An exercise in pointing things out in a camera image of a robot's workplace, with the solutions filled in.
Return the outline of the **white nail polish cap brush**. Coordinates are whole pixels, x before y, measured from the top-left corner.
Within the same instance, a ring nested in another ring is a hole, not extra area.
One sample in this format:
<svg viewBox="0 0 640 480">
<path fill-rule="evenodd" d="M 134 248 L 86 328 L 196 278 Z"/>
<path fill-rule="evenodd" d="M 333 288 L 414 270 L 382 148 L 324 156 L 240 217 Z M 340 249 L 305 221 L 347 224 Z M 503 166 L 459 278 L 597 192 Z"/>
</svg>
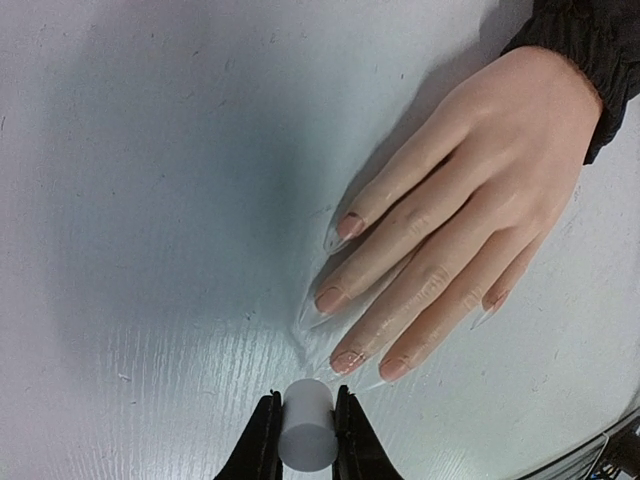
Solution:
<svg viewBox="0 0 640 480">
<path fill-rule="evenodd" d="M 331 390 L 315 379 L 292 383 L 283 398 L 280 460 L 295 471 L 318 472 L 336 460 L 337 452 Z"/>
</svg>

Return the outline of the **mannequin hand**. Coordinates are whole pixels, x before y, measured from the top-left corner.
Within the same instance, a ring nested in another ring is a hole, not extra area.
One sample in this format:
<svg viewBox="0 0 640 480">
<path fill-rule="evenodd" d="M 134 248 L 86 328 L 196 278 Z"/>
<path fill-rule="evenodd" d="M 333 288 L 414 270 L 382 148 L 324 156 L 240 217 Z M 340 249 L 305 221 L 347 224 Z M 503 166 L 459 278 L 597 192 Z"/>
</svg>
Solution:
<svg viewBox="0 0 640 480">
<path fill-rule="evenodd" d="M 563 213 L 603 112 L 577 66 L 519 47 L 465 80 L 393 155 L 330 230 L 353 252 L 303 318 L 323 323 L 378 281 L 386 288 L 322 369 L 377 359 L 395 382 L 470 313 L 500 308 Z"/>
</svg>

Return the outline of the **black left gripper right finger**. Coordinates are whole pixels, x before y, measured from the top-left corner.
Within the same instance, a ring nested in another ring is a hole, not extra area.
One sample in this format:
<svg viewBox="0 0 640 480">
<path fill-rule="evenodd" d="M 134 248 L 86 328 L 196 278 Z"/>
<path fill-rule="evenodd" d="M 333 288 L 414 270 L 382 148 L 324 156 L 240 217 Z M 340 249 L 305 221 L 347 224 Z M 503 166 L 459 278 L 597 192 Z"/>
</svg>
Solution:
<svg viewBox="0 0 640 480">
<path fill-rule="evenodd" d="M 334 411 L 338 453 L 333 478 L 402 480 L 369 422 L 358 398 L 346 385 L 338 390 Z"/>
</svg>

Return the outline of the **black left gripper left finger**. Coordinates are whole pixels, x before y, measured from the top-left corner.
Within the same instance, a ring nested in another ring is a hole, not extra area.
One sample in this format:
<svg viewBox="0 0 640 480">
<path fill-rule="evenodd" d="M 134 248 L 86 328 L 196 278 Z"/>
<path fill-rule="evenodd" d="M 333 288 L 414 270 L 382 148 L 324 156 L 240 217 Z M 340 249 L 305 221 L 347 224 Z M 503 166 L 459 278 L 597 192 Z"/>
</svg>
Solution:
<svg viewBox="0 0 640 480">
<path fill-rule="evenodd" d="M 282 397 L 278 391 L 261 397 L 239 440 L 215 480 L 281 480 L 278 454 L 282 427 Z"/>
</svg>

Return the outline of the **black grey jacket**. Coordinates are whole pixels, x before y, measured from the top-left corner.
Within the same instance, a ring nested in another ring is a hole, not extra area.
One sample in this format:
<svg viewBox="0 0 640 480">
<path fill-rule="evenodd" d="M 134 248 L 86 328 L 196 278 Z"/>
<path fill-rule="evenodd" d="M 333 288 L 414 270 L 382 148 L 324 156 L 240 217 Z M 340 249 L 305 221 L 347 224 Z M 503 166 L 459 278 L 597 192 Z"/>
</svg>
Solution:
<svg viewBox="0 0 640 480">
<path fill-rule="evenodd" d="M 584 163 L 590 165 L 621 128 L 639 95 L 639 3 L 536 1 L 531 17 L 501 51 L 540 47 L 564 56 L 591 82 L 603 111 Z"/>
</svg>

